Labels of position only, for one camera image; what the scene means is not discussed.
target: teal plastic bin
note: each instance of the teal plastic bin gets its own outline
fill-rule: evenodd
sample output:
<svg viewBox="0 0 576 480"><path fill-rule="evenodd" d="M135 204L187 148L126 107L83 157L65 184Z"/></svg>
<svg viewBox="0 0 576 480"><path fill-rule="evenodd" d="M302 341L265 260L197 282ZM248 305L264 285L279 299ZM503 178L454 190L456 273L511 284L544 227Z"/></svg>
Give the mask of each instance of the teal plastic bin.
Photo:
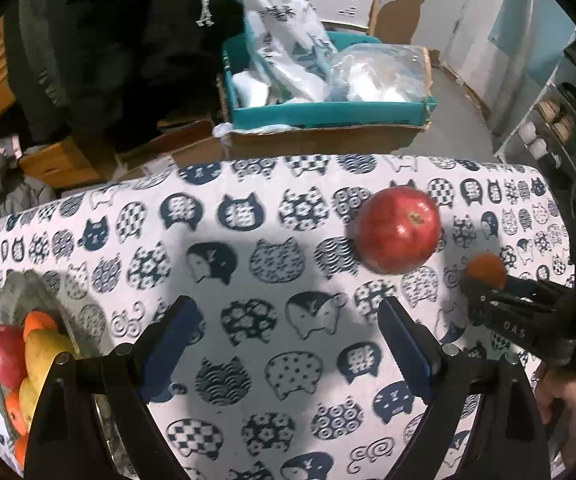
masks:
<svg viewBox="0 0 576 480"><path fill-rule="evenodd" d="M381 43L372 36L352 32L329 32L338 50L356 43ZM268 124L290 124L300 128L354 126L357 124L410 124L423 126L436 107L430 97L427 103L298 103L241 108L232 74L250 66L250 55L245 47L245 36L240 34L223 43L223 67L230 121L235 129L251 130Z"/></svg>

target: table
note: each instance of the table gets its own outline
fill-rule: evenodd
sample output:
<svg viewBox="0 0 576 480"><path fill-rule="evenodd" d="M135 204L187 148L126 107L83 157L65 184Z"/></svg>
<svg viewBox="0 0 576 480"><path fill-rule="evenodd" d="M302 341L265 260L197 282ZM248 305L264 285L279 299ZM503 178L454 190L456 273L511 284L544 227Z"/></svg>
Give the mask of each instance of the table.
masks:
<svg viewBox="0 0 576 480"><path fill-rule="evenodd" d="M347 223L391 185L426 190L443 234L423 267L378 275ZM191 478L383 478L425 406L375 322L386 294L442 343L498 358L510 342L468 322L468 259L572 286L568 235L538 170L441 157L312 155L190 166L0 219L0 288L35 269L103 352L133 342L180 294L202 314L149 408ZM538 361L520 351L529 377ZM462 413L440 477L474 419ZM0 455L14 465L0 416Z"/></svg>

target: brown cardboard cutout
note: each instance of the brown cardboard cutout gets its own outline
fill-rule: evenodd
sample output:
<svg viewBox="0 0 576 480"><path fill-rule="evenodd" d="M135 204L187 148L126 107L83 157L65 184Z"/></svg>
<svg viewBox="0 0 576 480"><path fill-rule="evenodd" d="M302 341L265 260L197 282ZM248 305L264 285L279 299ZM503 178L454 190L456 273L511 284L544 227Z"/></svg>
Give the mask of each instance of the brown cardboard cutout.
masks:
<svg viewBox="0 0 576 480"><path fill-rule="evenodd" d="M383 43L411 44L424 1L392 0L385 4L377 15L374 35Z"/></svg>

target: metal screw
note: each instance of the metal screw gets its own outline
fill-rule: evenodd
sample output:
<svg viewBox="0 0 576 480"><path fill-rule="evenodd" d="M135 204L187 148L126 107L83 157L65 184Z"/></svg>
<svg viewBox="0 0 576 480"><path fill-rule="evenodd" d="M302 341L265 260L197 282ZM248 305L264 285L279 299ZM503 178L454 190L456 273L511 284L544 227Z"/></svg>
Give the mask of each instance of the metal screw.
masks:
<svg viewBox="0 0 576 480"><path fill-rule="evenodd" d="M459 347L452 343L446 343L442 346L442 351L446 355L455 356L459 353Z"/></svg>
<svg viewBox="0 0 576 480"><path fill-rule="evenodd" d="M69 352L61 352L56 355L54 362L58 365L64 365L70 360Z"/></svg>
<svg viewBox="0 0 576 480"><path fill-rule="evenodd" d="M117 355L128 355L132 352L132 343L121 343L112 352Z"/></svg>
<svg viewBox="0 0 576 480"><path fill-rule="evenodd" d="M508 361L511 365L516 365L519 362L519 358L514 352L510 350L505 354L506 361Z"/></svg>

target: blue wall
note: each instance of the blue wall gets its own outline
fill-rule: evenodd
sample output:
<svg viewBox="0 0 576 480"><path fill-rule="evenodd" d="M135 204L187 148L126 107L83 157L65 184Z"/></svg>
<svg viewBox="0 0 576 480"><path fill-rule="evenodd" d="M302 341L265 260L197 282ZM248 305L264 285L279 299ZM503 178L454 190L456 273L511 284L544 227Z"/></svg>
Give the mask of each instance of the blue wall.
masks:
<svg viewBox="0 0 576 480"><path fill-rule="evenodd" d="M522 33L523 0L504 0L488 37L497 48L512 56ZM536 30L528 61L528 74L546 84L570 41L575 24L555 0L535 0Z"/></svg>

